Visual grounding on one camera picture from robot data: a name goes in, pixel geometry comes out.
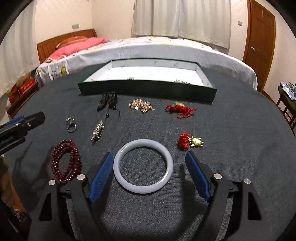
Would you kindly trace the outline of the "gold turtle red tassel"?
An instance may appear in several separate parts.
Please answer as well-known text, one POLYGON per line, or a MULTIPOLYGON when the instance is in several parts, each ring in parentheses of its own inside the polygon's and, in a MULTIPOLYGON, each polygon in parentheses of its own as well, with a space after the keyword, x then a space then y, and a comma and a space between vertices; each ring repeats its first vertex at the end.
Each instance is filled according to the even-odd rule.
POLYGON ((201 138, 191 136, 189 133, 181 133, 178 138, 177 146, 181 150, 188 150, 194 147, 203 147, 204 142, 201 138))

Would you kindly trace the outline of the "white jade bangle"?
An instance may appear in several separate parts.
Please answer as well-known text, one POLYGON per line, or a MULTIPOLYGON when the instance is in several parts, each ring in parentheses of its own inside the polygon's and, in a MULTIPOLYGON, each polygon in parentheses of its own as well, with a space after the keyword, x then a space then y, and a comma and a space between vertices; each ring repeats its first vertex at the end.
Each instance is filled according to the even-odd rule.
POLYGON ((126 190, 135 194, 150 194, 162 189, 170 180, 173 173, 174 164, 173 158, 168 149, 159 142, 149 139, 133 140, 119 149, 113 161, 113 172, 118 183, 126 190), (124 156, 131 150, 136 148, 151 148, 158 151, 166 161, 166 172, 158 182, 148 186, 133 185, 125 180, 121 174, 120 165, 124 156))

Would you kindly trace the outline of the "red cord gold pendant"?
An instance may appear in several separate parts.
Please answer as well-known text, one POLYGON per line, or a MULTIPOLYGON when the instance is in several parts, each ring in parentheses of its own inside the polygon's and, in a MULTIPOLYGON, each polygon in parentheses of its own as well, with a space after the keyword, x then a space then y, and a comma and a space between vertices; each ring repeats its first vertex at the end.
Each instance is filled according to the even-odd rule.
POLYGON ((189 118, 194 114, 196 108, 190 108, 181 102, 175 102, 174 104, 168 104, 165 107, 165 111, 172 114, 175 113, 177 118, 189 118))

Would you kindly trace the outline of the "wooden nightstand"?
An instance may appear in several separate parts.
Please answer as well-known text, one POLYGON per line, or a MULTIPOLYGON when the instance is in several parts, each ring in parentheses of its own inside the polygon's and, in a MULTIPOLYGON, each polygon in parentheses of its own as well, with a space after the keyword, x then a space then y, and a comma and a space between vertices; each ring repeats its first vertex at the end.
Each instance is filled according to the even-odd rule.
POLYGON ((34 83, 28 90, 26 90, 10 108, 7 109, 10 119, 14 118, 22 106, 39 90, 37 83, 34 83))

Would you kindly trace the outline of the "red box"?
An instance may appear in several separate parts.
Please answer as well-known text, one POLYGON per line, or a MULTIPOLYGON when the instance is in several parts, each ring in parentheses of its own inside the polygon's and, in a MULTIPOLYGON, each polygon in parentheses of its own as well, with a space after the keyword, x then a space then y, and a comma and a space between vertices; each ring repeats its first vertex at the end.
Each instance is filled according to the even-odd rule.
POLYGON ((35 80, 34 78, 30 78, 27 81, 25 81, 19 88, 20 95, 24 94, 27 90, 32 88, 35 85, 35 80))

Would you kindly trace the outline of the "dark grey table cloth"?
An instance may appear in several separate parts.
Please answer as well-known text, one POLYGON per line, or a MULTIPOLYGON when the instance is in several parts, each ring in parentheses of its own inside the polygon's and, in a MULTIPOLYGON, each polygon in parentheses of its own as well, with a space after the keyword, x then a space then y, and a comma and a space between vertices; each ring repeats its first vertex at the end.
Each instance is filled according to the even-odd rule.
POLYGON ((295 136, 269 99, 240 80, 205 69, 217 88, 211 105, 188 102, 196 112, 178 119, 165 111, 169 100, 151 99, 154 111, 141 114, 129 108, 130 96, 120 95, 102 139, 92 144, 91 134, 105 113, 96 110, 100 96, 83 96, 78 83, 96 70, 91 66, 51 81, 19 111, 23 116, 45 114, 44 124, 5 156, 27 212, 35 210, 53 178, 51 151, 61 140, 74 141, 87 171, 107 152, 147 138, 171 153, 174 171, 168 184, 156 193, 135 195, 112 179, 95 204, 95 215, 113 240, 190 240, 207 203, 185 166, 186 153, 177 148, 179 134, 188 132, 204 140, 202 148, 193 149, 200 162, 227 179, 252 181, 269 224, 264 239, 295 240, 295 136))

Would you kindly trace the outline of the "wooden headboard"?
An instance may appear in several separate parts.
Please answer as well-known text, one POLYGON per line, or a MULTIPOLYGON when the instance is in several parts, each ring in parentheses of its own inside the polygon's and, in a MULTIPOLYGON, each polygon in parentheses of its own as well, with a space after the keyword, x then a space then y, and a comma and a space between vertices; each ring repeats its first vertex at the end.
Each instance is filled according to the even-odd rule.
POLYGON ((53 37, 37 44, 37 52, 39 56, 40 64, 42 64, 55 50, 56 46, 65 39, 85 36, 85 37, 97 37, 95 29, 81 30, 77 32, 67 33, 60 36, 53 37))

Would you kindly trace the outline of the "pink pillow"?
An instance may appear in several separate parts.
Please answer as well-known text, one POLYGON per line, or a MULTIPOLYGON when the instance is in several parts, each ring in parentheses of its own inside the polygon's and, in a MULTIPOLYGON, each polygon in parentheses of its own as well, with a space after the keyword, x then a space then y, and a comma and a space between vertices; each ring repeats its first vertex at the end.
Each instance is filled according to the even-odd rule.
POLYGON ((107 43, 107 39, 102 37, 91 37, 85 41, 78 42, 75 44, 70 44, 60 49, 56 49, 46 60, 45 62, 53 62, 59 59, 68 57, 74 53, 78 53, 82 50, 89 49, 93 46, 107 43))

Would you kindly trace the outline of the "dark green tray box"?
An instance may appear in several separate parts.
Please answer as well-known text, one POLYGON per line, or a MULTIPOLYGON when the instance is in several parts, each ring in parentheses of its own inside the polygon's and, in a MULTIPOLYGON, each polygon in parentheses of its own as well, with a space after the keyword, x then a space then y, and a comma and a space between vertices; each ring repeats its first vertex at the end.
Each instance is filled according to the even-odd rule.
POLYGON ((197 62, 136 58, 111 60, 78 84, 82 95, 117 94, 212 104, 217 88, 197 62))

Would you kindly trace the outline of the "orange brown cushion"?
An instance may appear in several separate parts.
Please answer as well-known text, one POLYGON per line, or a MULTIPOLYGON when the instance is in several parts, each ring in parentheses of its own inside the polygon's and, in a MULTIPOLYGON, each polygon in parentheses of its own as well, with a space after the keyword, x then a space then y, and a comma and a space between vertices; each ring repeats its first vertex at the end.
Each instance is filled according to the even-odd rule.
POLYGON ((75 43, 78 43, 78 42, 82 42, 82 41, 85 41, 87 40, 88 38, 85 37, 85 36, 74 36, 74 37, 70 37, 70 38, 67 38, 63 41, 61 41, 57 46, 56 46, 56 49, 60 49, 62 47, 65 47, 67 45, 70 45, 70 44, 75 44, 75 43))

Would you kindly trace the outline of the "wooden chair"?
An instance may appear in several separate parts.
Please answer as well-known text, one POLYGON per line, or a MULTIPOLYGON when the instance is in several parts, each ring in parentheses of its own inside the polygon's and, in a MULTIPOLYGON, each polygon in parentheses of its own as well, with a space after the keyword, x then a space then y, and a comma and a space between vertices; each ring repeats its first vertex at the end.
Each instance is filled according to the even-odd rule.
POLYGON ((279 94, 280 97, 276 102, 276 106, 285 117, 285 120, 295 136, 295 100, 290 100, 282 91, 280 91, 279 94))

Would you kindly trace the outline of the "clothes pile on chair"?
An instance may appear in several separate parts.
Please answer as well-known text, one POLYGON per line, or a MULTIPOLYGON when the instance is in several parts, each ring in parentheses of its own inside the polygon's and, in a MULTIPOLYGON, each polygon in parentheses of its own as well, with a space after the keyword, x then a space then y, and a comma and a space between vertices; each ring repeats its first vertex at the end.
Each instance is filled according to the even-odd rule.
POLYGON ((280 82, 278 92, 286 101, 295 102, 295 85, 292 83, 280 82))

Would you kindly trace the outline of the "bed with patterned sheet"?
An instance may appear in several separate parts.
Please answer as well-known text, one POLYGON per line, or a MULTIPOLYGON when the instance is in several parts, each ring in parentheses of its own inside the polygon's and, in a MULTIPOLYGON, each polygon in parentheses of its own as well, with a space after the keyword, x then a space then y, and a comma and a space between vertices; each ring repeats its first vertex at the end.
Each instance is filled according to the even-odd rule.
POLYGON ((112 40, 57 59, 47 57, 37 69, 35 80, 39 87, 63 75, 111 60, 134 58, 162 58, 198 63, 223 74, 237 78, 257 90, 255 71, 242 61, 199 42, 167 37, 137 37, 112 40))

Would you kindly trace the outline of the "white curtain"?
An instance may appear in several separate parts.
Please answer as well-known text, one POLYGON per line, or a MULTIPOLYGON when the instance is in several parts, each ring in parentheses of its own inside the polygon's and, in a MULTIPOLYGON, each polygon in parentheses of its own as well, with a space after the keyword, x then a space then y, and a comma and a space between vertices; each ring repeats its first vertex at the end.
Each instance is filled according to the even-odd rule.
POLYGON ((229 49, 231 2, 135 1, 131 35, 185 38, 229 49))

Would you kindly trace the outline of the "wall socket plate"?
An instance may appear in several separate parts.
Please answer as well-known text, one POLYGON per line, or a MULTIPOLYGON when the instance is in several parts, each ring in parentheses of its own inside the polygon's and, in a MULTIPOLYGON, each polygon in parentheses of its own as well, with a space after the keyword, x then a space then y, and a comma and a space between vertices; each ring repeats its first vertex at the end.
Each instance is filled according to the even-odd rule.
POLYGON ((79 29, 79 24, 72 25, 72 29, 73 29, 73 30, 75 30, 75 29, 79 29))

